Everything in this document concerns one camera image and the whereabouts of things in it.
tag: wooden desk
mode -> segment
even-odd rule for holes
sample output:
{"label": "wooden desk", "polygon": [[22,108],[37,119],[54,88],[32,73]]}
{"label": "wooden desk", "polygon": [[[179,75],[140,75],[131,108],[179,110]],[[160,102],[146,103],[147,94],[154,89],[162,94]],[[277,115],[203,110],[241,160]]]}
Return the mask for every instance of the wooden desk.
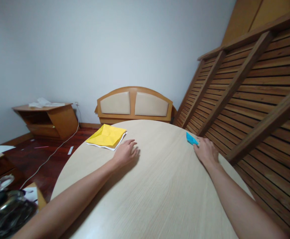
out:
{"label": "wooden desk", "polygon": [[[67,231],[72,238],[237,238],[213,183],[197,159],[186,131],[152,120],[114,126],[127,129],[141,149],[103,186]],[[55,198],[114,155],[83,143],[65,164],[54,187]],[[250,196],[246,184],[219,154],[226,172]]]}
{"label": "wooden desk", "polygon": [[13,107],[34,136],[66,139],[78,127],[72,103],[64,106],[35,108],[28,105]]}

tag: human arm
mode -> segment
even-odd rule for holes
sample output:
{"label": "human arm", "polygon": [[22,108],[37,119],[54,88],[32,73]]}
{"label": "human arm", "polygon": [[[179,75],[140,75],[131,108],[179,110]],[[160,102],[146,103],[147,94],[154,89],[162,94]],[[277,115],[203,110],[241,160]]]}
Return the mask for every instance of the human arm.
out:
{"label": "human arm", "polygon": [[198,137],[194,150],[209,173],[220,202],[240,239],[288,238],[265,211],[226,173],[209,139]]}
{"label": "human arm", "polygon": [[134,139],[122,143],[111,160],[60,193],[24,225],[13,239],[59,238],[113,173],[137,158],[139,149],[136,147],[132,150],[135,144]]}

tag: oval table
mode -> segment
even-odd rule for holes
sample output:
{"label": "oval table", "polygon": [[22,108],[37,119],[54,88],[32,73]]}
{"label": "oval table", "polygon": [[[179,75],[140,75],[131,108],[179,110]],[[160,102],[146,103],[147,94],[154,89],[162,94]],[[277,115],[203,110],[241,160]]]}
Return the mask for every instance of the oval table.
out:
{"label": "oval table", "polygon": [[[114,126],[127,130],[124,140],[136,140],[141,149],[139,160],[104,185],[63,237],[237,238],[208,173],[186,140],[187,131],[152,120],[130,120]],[[113,155],[111,150],[84,142],[65,164],[52,198]],[[220,154],[219,160],[251,196]]]}

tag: white wall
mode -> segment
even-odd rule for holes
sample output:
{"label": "white wall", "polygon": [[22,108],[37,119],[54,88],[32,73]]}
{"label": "white wall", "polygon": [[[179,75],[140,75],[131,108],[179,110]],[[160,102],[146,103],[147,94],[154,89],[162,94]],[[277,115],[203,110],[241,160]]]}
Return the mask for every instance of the white wall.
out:
{"label": "white wall", "polygon": [[0,144],[29,132],[11,107],[42,94],[33,84],[33,72],[32,64],[7,34],[0,18]]}
{"label": "white wall", "polygon": [[0,0],[0,142],[27,132],[9,108],[39,96],[78,101],[89,123],[99,123],[97,99],[123,86],[153,89],[178,108],[197,58],[220,45],[234,3]]}
{"label": "white wall", "polygon": [[143,86],[179,107],[197,58],[221,44],[234,0],[1,1],[11,34],[46,82],[47,99],[78,101],[99,123],[102,95]]}

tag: baseboard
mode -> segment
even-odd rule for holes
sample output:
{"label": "baseboard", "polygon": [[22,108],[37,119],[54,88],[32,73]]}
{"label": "baseboard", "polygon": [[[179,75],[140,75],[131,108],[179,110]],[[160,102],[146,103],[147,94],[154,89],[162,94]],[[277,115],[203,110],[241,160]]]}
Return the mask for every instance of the baseboard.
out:
{"label": "baseboard", "polygon": [[29,132],[29,133],[26,133],[24,135],[21,135],[17,138],[14,138],[12,140],[9,140],[5,143],[2,143],[1,145],[11,145],[11,146],[16,146],[17,144],[20,144],[28,139],[31,139],[33,138],[33,135]]}
{"label": "baseboard", "polygon": [[101,128],[101,124],[93,124],[93,123],[80,123],[80,127],[82,128]]}

